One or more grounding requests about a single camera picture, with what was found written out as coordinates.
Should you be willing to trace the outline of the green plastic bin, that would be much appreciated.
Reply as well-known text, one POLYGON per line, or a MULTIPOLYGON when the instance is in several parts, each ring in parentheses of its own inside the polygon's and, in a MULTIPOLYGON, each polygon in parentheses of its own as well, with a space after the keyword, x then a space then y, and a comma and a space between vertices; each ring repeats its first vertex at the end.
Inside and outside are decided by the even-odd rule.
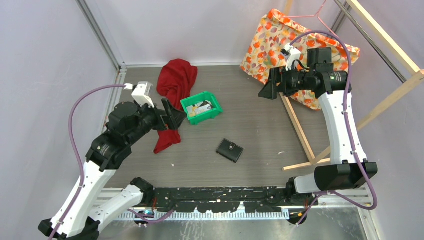
POLYGON ((218 99, 209 91, 182 99, 180 103, 191 125, 198 125, 203 121, 214 119, 223 112, 218 99))

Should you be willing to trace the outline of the black card holder wallet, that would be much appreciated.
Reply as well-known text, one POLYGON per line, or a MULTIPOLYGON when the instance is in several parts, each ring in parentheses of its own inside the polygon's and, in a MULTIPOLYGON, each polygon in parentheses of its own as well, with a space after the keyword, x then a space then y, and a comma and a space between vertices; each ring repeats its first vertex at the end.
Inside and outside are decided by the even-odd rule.
POLYGON ((232 141, 224 138, 216 149, 216 153, 230 160, 233 163, 237 163, 243 154, 244 148, 235 144, 232 141))

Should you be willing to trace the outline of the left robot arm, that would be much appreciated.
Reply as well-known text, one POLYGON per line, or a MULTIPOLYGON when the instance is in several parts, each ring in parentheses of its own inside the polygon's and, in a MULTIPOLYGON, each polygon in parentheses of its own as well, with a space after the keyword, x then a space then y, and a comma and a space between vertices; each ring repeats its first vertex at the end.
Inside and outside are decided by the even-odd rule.
POLYGON ((38 230, 49 239, 96 240, 104 228, 127 209, 148 207, 154 199, 154 187, 136 177, 121 193, 101 206, 93 205, 106 183, 115 175, 132 146, 150 131, 177 130, 187 114, 172 106, 166 98, 164 109, 136 101, 123 102, 109 114, 106 131, 93 140, 86 154, 83 173, 60 211, 42 220, 38 230))

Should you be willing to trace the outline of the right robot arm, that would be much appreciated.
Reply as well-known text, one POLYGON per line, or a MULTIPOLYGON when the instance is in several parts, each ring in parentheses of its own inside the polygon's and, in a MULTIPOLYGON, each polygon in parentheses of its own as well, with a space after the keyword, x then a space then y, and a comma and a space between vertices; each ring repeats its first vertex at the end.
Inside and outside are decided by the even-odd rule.
POLYGON ((287 57, 284 67, 270 69, 268 82, 259 92, 260 98, 275 100, 278 94, 293 96, 312 91, 317 97, 326 121, 330 140, 330 164, 318 166, 305 176, 292 177, 286 184, 285 198, 299 205, 306 194, 323 191, 357 189, 378 172, 375 162, 368 162, 361 147, 351 108, 351 85, 346 71, 334 69, 329 47, 307 51, 307 64, 295 68, 301 52, 294 46, 284 46, 287 57))

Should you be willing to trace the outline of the striped white credit card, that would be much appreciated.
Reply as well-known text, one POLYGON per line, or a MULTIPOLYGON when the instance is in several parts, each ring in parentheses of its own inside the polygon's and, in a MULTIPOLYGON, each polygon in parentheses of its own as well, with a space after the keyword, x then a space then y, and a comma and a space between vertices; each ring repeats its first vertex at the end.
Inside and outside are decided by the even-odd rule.
POLYGON ((202 113, 208 112, 212 110, 214 107, 210 101, 204 100, 186 107, 187 113, 189 117, 195 117, 202 113))

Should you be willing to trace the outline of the red cloth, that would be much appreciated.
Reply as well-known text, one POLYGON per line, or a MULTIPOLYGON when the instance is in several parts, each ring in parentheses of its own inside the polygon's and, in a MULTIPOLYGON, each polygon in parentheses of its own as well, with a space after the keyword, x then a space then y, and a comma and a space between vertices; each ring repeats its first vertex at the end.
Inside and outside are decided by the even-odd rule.
MULTIPOLYGON (((181 100, 191 95, 198 75, 198 68, 183 59, 174 59, 168 62, 162 69, 157 80, 157 93, 169 100, 174 108, 182 111, 181 100)), ((177 130, 165 130, 158 132, 158 141, 153 150, 158 154, 174 144, 181 142, 177 130)))

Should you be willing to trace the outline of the floral fabric bag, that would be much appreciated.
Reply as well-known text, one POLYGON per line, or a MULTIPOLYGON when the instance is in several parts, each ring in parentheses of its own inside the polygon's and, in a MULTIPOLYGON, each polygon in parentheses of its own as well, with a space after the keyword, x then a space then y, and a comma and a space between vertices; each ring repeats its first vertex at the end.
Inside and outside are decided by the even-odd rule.
MULTIPOLYGON (((283 47, 310 29, 272 9, 260 20, 253 40, 241 62, 240 68, 262 84, 269 79, 270 69, 285 67, 287 62, 282 54, 283 47)), ((300 52, 300 61, 307 63, 307 51, 313 48, 331 48, 334 70, 347 71, 348 57, 342 45, 324 34, 310 33, 298 40, 294 47, 300 52)))

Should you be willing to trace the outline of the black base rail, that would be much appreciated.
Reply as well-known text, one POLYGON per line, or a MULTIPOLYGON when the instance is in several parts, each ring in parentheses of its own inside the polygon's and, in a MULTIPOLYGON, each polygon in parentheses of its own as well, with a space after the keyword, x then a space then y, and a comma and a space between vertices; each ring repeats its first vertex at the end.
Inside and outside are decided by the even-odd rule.
POLYGON ((137 207, 153 207, 161 212, 277 213, 283 207, 307 209, 313 202, 309 194, 291 194, 283 187, 158 187, 137 207))

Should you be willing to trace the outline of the wooden frame rack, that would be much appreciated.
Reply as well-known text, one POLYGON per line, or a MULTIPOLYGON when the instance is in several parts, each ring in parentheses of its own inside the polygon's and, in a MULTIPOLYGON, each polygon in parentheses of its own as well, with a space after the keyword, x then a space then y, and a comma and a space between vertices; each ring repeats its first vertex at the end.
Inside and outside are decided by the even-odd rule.
POLYGON ((338 36, 361 49, 353 66, 363 147, 381 170, 424 171, 424 3, 333 0, 338 36))

